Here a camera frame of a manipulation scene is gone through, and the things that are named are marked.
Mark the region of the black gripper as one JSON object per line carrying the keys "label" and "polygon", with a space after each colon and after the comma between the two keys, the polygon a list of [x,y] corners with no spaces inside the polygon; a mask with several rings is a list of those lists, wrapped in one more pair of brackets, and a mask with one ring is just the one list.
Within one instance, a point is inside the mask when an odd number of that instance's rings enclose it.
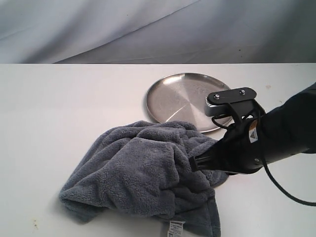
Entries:
{"label": "black gripper", "polygon": [[252,174],[263,165],[260,158],[258,119],[250,118],[228,130],[224,137],[202,154],[190,154],[192,172],[221,170],[231,174]]}

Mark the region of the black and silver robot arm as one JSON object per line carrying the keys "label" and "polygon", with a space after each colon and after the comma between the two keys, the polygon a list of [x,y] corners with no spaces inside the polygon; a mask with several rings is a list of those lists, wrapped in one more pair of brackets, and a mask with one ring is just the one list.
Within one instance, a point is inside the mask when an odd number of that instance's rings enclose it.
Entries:
{"label": "black and silver robot arm", "polygon": [[210,93],[207,115],[232,117],[222,139],[190,158],[192,171],[252,174],[284,158],[316,151],[316,86],[312,84],[266,113],[248,87]]}

